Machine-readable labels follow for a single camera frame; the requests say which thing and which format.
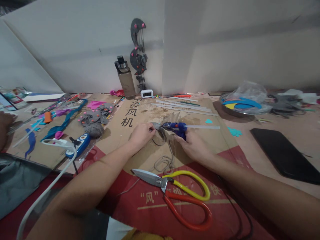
scissors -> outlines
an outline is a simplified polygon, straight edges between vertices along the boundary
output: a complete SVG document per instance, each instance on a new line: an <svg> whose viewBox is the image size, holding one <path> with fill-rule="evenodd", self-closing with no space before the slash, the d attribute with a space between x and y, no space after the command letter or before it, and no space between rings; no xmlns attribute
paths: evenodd
<svg viewBox="0 0 320 240"><path fill-rule="evenodd" d="M162 178L161 178L161 177L157 176L156 174L153 174L153 173L145 171L145 170L132 169L132 171L134 172L134 174L136 176L141 178L143 181L161 188L161 190L164 193L164 200L166 201L168 207L173 212L174 216L187 228L189 228L191 230L195 230L195 231L206 231L210 228L211 222L212 222L212 213L211 213L210 209L208 208L208 206L206 204L204 204L204 202L203 202L203 201L209 200L210 191L208 189L208 186L205 184L205 182L199 176L197 176L196 174L189 172L189 171L176 171L170 175L162 176ZM193 192L192 190L186 188L184 185L179 183L177 180L174 180L173 177L178 176L178 175L189 175L189 176L193 177L194 179L196 179L202 185L202 187L205 191L205 196L198 195L197 193ZM171 182L174 185L178 186L183 191L190 194L192 197L190 197L188 195L175 194L175 193L171 193L170 191L167 191L166 187L167 187L168 182ZM205 214L206 214L205 221L202 224L189 223L187 220L185 220L178 213L177 209L175 208L174 204L171 202L170 198L176 199L176 200L181 200L184 202L193 203L193 204L196 204L196 205L202 207L203 210L205 211Z"/></svg>

blue hot glue gun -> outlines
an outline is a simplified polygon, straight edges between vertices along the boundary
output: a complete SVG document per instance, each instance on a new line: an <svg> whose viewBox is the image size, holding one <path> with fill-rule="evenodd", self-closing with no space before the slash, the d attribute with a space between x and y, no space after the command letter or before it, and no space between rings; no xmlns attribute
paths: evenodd
<svg viewBox="0 0 320 240"><path fill-rule="evenodd" d="M186 124L185 123L174 123L174 122L165 122L164 124L161 125L165 130L174 132L177 134L179 137L182 137L186 141L186 133L185 131L187 130Z"/></svg>

cardboard sheet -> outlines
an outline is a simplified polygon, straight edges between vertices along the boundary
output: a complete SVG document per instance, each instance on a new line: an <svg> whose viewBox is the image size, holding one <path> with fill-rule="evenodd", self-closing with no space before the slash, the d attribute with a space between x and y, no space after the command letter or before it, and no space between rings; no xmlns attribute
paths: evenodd
<svg viewBox="0 0 320 240"><path fill-rule="evenodd" d="M175 112L155 107L150 104L151 102L155 102L155 99L143 99L139 101L140 104L138 105L132 105L132 101L126 100L114 116L113 121L108 125L108 129L103 135L102 140L97 143L80 167L80 171L127 142L138 123L162 122L164 117ZM198 104L202 107L211 108L213 113L217 113L210 99L199 99ZM245 168L252 169L236 140L231 136L227 126L219 116L207 116L188 112L179 113L181 115L180 121L187 124L206 125L205 121L210 119L213 125L220 125L220 130L192 129L192 131L196 131L202 136L206 145L213 153L219 154ZM173 133L167 132L166 135L167 139L171 142L175 157L174 164L176 168L174 171L188 170L194 172L208 185L211 197L206 204L213 214L212 227L205 232L195 232L184 227L167 207L161 189L149 185L142 180L138 181L128 192L121 194L137 181L137 177L133 176L130 171L132 168L149 170L159 157L163 155L171 156L168 143L163 146L157 146L150 141L134 155L127 162L123 171L121 171L107 195L99 204L99 209L141 231L161 236L170 236L173 239L231 239L240 238L248 234L250 225L247 218L233 199L231 201L227 199L225 194L228 191L218 177L208 169L193 162L184 153L181 146L172 139ZM157 142L161 142L158 133L154 139ZM162 176L162 173L156 170L152 172ZM177 176L175 179L198 194L202 194L201 187L192 178ZM171 184L168 184L167 191L185 194L182 190ZM204 220L204 212L198 206L176 200L173 200L173 202L178 211L188 221L201 223ZM254 225L254 237L273 239L264 227L253 217L251 219Z"/></svg>

power cord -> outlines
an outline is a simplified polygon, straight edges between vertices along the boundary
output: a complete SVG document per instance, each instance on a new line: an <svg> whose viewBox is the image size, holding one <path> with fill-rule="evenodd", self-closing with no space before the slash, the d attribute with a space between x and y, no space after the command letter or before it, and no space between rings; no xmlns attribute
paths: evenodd
<svg viewBox="0 0 320 240"><path fill-rule="evenodd" d="M35 208L35 206L40 202L40 200L49 192L49 190L53 187L53 185L56 184L56 182L61 178L61 176L65 173L65 171L67 170L67 168L73 163L73 161L75 160L75 158L77 157L77 151L76 148L73 146L72 143L70 142L61 142L57 139L45 139L42 141L43 144L49 145L49 146L55 146L55 147L62 147L65 148L66 150L70 150L73 151L73 157L72 159L68 162L68 164L66 165L66 167L60 172L60 174L53 180L53 182L49 185L49 187L47 187L46 190L44 190L44 192L37 198L37 200L31 205L31 207L28 209L28 211L26 212L26 214L24 215L19 229L18 229L18 233L17 233L17 240L22 240L23 238L23 230L24 227L26 225L26 222L28 220L28 217L30 216L32 210Z"/></svg>
<svg viewBox="0 0 320 240"><path fill-rule="evenodd" d="M252 224L252 220L251 218L249 217L249 214L248 212L242 207L242 205L240 204L240 202L238 201L238 199L236 198L236 196L233 194L233 192L231 191L231 189L229 188L229 186L225 183L224 179L221 178L218 174L217 174L219 180L221 181L221 183L223 184L223 186L225 187L225 189L228 191L228 193L231 195L231 197L233 198L233 200L235 200L238 204L238 206L241 208L241 210L243 211L243 213L246 215L247 219L248 219L248 222L250 224L250 231L247 235L243 236L242 238L240 238L239 240L246 240L246 239L249 239L252 237L253 235L253 224ZM232 206L234 207L234 210L237 212L237 214L239 215L239 212L237 211L236 207L233 205L231 199L229 198L229 196L224 193L227 197L227 199L229 200L229 202L232 204Z"/></svg>

orange foam piece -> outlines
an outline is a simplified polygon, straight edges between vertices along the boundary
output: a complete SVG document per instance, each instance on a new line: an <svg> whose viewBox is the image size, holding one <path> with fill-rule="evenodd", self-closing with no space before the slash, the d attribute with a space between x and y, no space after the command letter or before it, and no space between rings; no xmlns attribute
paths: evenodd
<svg viewBox="0 0 320 240"><path fill-rule="evenodd" d="M44 122L49 123L52 122L51 112L45 112L44 113Z"/></svg>

